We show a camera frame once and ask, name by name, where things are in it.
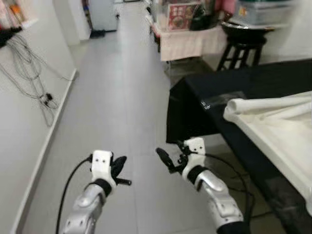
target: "black stool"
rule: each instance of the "black stool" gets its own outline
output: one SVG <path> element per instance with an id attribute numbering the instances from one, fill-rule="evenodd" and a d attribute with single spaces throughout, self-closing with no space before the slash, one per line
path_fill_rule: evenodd
<path id="1" fill-rule="evenodd" d="M 220 63 L 218 65 L 217 71 L 223 69 L 234 69 L 237 62 L 240 61 L 239 67 L 247 66 L 247 59 L 249 52 L 251 50 L 255 50 L 255 54 L 253 57 L 253 66 L 258 65 L 261 57 L 261 51 L 264 44 L 267 40 L 264 37 L 258 38 L 257 40 L 243 40 L 242 38 L 231 38 L 228 37 L 228 44 L 226 49 L 221 57 Z M 234 48 L 234 53 L 232 58 L 228 58 L 228 55 L 232 49 Z M 227 68 L 224 66 L 226 61 L 230 61 L 230 66 Z"/>
<path id="2" fill-rule="evenodd" d="M 267 40 L 264 35 L 270 31 L 274 31 L 273 28 L 249 28 L 246 26 L 238 25 L 231 22 L 221 23 L 223 31 L 228 35 L 228 44 L 222 55 L 221 61 L 218 65 L 217 71 L 224 69 L 234 69 L 237 62 L 240 61 L 240 68 L 247 66 L 247 59 L 249 52 L 255 50 L 253 58 L 253 66 L 258 65 L 261 57 L 262 47 Z M 234 47 L 234 54 L 232 58 L 228 58 L 231 48 Z M 230 61 L 229 68 L 224 66 L 226 61 Z"/>

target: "red poster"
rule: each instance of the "red poster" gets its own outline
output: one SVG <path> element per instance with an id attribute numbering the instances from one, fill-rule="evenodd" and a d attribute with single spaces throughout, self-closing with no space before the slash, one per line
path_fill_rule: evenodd
<path id="1" fill-rule="evenodd" d="M 177 3 L 168 6 L 168 31 L 188 30 L 198 3 Z"/>

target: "white cloth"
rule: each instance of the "white cloth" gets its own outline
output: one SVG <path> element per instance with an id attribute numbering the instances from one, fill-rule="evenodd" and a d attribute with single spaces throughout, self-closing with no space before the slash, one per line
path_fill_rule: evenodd
<path id="1" fill-rule="evenodd" d="M 282 98 L 232 99 L 235 123 L 301 193 L 312 216 L 312 92 Z"/>
<path id="2" fill-rule="evenodd" d="M 226 35 L 220 26 L 202 31 L 164 32 L 160 35 L 160 59 L 172 61 L 206 54 L 221 54 L 226 45 Z"/>

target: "black tablecloth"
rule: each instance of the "black tablecloth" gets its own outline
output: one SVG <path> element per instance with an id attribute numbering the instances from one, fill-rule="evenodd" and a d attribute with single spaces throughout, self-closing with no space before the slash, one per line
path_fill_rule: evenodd
<path id="1" fill-rule="evenodd" d="M 212 97 L 277 98 L 312 90 L 312 59 L 189 76 L 170 90 L 167 142 L 221 133 L 289 234 L 312 234 L 304 198 Z"/>

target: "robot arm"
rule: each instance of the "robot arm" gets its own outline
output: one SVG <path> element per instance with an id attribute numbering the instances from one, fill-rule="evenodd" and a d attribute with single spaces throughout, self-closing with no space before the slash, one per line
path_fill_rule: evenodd
<path id="1" fill-rule="evenodd" d="M 106 197 L 114 192 L 117 184 L 131 185 L 131 181 L 117 178 L 126 157 L 113 162 L 113 153 L 96 150 L 92 156 L 92 182 L 75 200 L 63 234 L 93 234 Z"/>
<path id="2" fill-rule="evenodd" d="M 249 234 L 249 228 L 226 184 L 204 166 L 205 145 L 200 137 L 192 138 L 179 145 L 183 154 L 175 167 L 169 155 L 162 149 L 156 152 L 170 173 L 181 173 L 185 181 L 191 182 L 207 199 L 209 211 L 218 234 Z"/>

